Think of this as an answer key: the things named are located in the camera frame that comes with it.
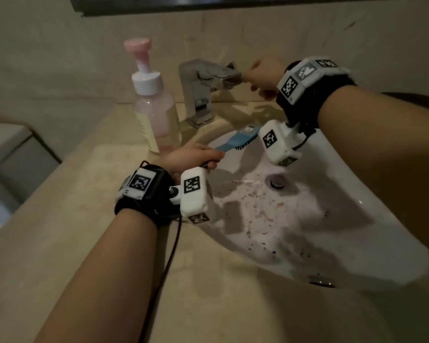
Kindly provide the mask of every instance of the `hand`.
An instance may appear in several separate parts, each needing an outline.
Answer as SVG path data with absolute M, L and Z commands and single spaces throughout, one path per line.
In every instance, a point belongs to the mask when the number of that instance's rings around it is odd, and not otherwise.
M 214 170 L 217 162 L 223 159 L 225 153 L 201 144 L 186 144 L 184 147 L 167 154 L 154 162 L 155 165 L 165 169 L 177 184 L 180 183 L 181 174 L 190 168 L 198 167 L 206 161 L 208 168 Z
M 251 91 L 259 89 L 259 95 L 266 101 L 272 101 L 278 94 L 276 87 L 285 74 L 286 66 L 272 56 L 265 56 L 252 64 L 242 74 L 244 83 L 251 83 Z

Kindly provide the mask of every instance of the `pink pump bottle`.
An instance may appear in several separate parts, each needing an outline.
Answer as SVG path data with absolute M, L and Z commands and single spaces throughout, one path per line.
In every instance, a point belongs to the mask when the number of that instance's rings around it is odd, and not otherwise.
M 181 132 L 172 93 L 164 89 L 160 72 L 151 70 L 148 38 L 133 38 L 124 42 L 126 51 L 132 52 L 138 72 L 132 74 L 132 82 L 138 99 L 133 108 L 140 123 L 149 150 L 167 154 L 181 146 Z

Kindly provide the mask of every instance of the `sink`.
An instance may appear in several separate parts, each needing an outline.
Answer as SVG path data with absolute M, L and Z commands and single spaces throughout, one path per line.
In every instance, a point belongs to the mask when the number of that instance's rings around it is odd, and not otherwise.
M 227 152 L 209 175 L 219 219 L 200 228 L 264 269 L 326 287 L 389 290 L 426 273 L 426 247 L 320 131 L 300 151 L 288 167 L 271 165 L 258 138 Z

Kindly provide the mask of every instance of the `beige marble wall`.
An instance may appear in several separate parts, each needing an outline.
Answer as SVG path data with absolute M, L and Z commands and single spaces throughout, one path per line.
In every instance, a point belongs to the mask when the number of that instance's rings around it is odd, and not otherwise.
M 99 18 L 82 18 L 69 0 L 0 0 L 0 120 L 37 129 L 64 156 L 111 103 L 134 99 L 134 62 L 122 45 L 133 36 L 153 40 L 153 67 L 177 101 L 179 63 L 235 60 L 245 69 L 265 53 L 327 54 L 368 88 L 429 94 L 429 0 Z M 247 86 L 217 96 L 257 99 Z

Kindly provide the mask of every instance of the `faucet spout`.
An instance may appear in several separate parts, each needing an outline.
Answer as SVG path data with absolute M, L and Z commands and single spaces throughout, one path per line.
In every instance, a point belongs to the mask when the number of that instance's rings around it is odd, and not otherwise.
M 187 121 L 196 128 L 213 121 L 211 93 L 230 90 L 241 83 L 241 73 L 234 63 L 223 67 L 196 59 L 180 64 L 179 71 Z

